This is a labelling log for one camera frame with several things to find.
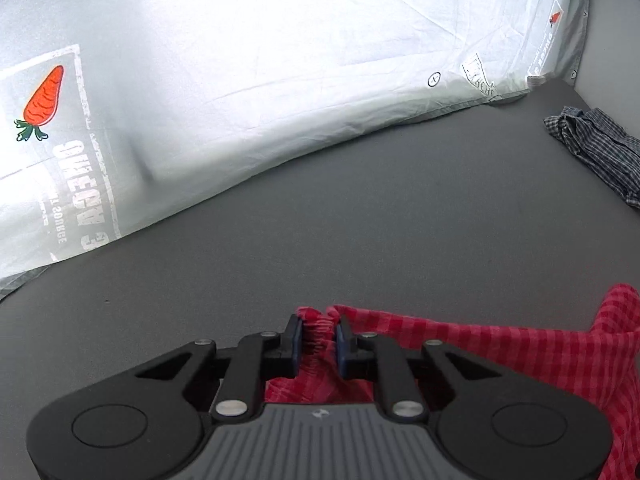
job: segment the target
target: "circular logo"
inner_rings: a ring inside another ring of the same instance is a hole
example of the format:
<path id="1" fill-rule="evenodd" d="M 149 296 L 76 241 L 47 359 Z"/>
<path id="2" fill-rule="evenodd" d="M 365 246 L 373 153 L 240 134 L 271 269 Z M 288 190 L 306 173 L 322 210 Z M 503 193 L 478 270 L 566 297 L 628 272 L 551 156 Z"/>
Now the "circular logo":
<path id="1" fill-rule="evenodd" d="M 429 76 L 427 80 L 427 85 L 434 87 L 440 82 L 440 72 L 434 72 Z"/>

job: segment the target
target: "orange carrot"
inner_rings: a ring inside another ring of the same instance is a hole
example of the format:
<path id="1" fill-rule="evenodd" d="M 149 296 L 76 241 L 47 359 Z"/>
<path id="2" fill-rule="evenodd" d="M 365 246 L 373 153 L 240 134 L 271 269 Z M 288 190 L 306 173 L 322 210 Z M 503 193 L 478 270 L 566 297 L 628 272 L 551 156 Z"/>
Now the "orange carrot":
<path id="1" fill-rule="evenodd" d="M 554 26 L 554 23 L 558 22 L 559 18 L 560 18 L 560 11 L 551 15 L 551 18 L 549 18 L 549 23 L 551 23 L 552 27 Z"/>
<path id="2" fill-rule="evenodd" d="M 47 139 L 49 136 L 40 131 L 40 126 L 52 120 L 58 110 L 58 98 L 62 86 L 62 76 L 65 69 L 62 65 L 54 67 L 44 81 L 38 86 L 31 99 L 24 107 L 23 121 L 15 120 L 17 128 L 24 128 L 18 133 L 17 140 L 28 140 L 32 133 L 38 140 Z"/>

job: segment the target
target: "gray table surface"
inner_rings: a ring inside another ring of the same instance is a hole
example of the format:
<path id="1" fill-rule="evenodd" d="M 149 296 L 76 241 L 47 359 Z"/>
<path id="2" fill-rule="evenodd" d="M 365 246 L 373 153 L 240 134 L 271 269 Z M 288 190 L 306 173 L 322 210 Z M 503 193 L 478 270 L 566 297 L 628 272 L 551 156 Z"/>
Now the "gray table surface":
<path id="1" fill-rule="evenodd" d="M 24 434 L 51 400 L 299 305 L 588 329 L 640 286 L 640 214 L 548 135 L 563 105 L 585 107 L 552 81 L 370 134 L 55 264 L 0 302 L 0 478 L 37 478 Z"/>

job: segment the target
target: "red checkered cloth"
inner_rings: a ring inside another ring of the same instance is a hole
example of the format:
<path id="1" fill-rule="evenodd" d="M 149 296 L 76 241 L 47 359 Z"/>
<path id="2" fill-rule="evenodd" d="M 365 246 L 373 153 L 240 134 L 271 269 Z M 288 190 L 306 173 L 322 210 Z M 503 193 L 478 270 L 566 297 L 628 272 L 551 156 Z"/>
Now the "red checkered cloth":
<path id="1" fill-rule="evenodd" d="M 442 339 L 517 372 L 579 395 L 609 418 L 614 441 L 599 480 L 631 480 L 640 462 L 640 297 L 629 285 L 615 285 L 602 301 L 588 332 L 502 326 L 458 325 L 397 316 L 348 306 L 326 314 L 298 309 L 305 326 L 299 375 L 268 383 L 267 402 L 313 404 L 371 402 L 367 381 L 344 381 L 335 364 L 334 327 L 340 315 L 355 333 L 377 332 L 405 348 Z"/>

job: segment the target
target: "gray wall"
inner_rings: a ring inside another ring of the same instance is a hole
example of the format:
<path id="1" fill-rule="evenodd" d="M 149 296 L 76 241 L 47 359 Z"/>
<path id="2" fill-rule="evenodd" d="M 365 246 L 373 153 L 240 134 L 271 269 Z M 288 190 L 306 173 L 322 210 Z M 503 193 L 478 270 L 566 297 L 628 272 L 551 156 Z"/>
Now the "gray wall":
<path id="1" fill-rule="evenodd" d="M 640 137 L 640 0 L 591 0 L 575 89 Z"/>

